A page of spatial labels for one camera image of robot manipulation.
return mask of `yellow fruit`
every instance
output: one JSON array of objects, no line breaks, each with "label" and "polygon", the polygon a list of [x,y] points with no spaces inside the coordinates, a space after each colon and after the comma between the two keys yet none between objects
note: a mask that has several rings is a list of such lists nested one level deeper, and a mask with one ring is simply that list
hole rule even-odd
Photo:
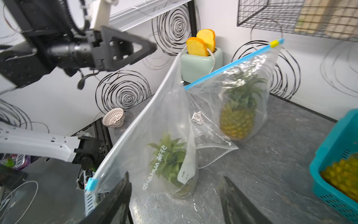
[{"label": "yellow fruit", "polygon": [[347,160],[335,162],[320,172],[322,178],[358,202],[358,159],[350,156]]},{"label": "yellow fruit", "polygon": [[221,130],[229,137],[239,139],[247,137],[252,131],[255,111],[246,109],[232,111],[228,106],[223,107],[220,115]]},{"label": "yellow fruit", "polygon": [[215,32],[211,29],[202,29],[197,33],[197,37],[202,39],[206,46],[210,49],[211,52],[215,52]]},{"label": "yellow fruit", "polygon": [[187,40],[188,53],[207,57],[209,55],[206,43],[197,37],[190,37]]},{"label": "yellow fruit", "polygon": [[347,162],[355,167],[358,167],[358,159],[354,156],[349,157]]}]

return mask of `ziplock bag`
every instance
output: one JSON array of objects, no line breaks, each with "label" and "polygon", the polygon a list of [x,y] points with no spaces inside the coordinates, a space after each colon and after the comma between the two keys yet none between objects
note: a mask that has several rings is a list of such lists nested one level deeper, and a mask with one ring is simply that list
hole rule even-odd
[{"label": "ziplock bag", "polygon": [[236,149],[230,140],[249,139],[267,120],[269,85],[283,42],[275,40],[185,87],[200,167]]},{"label": "ziplock bag", "polygon": [[87,190],[109,192],[128,171],[133,192],[169,193],[179,199],[192,194],[198,165],[179,59],[88,181]]}]

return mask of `metal wire rack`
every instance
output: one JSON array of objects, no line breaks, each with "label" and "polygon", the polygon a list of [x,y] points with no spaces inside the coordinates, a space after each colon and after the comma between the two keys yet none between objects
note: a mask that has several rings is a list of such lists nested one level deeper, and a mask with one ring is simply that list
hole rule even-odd
[{"label": "metal wire rack", "polygon": [[144,0],[143,3],[110,16],[113,28],[126,31],[190,0]]},{"label": "metal wire rack", "polygon": [[358,0],[239,0],[237,26],[358,41]]}]

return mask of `pineapple crown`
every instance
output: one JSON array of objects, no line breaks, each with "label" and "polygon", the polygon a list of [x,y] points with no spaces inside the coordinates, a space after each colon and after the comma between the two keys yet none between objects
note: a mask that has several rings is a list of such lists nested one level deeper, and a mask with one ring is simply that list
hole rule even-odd
[{"label": "pineapple crown", "polygon": [[255,109],[257,102],[254,94],[262,98],[263,90],[257,86],[259,83],[266,83],[264,78],[258,78],[252,74],[252,69],[247,72],[239,71],[233,74],[234,82],[226,85],[228,90],[225,94],[229,97],[229,106],[235,109]]},{"label": "pineapple crown", "polygon": [[186,150],[184,149],[186,143],[179,143],[180,139],[171,140],[170,133],[167,133],[160,139],[159,144],[147,144],[155,149],[153,155],[156,158],[150,162],[151,170],[156,167],[155,173],[158,178],[162,175],[177,187],[182,187],[183,185],[177,178],[186,155]]}]

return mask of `yellow bag slider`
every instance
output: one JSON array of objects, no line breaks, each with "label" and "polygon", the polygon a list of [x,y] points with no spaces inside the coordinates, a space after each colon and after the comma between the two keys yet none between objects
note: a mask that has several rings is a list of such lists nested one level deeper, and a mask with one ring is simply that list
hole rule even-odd
[{"label": "yellow bag slider", "polygon": [[274,40],[270,43],[271,48],[277,47],[280,45],[280,42],[278,40]]}]

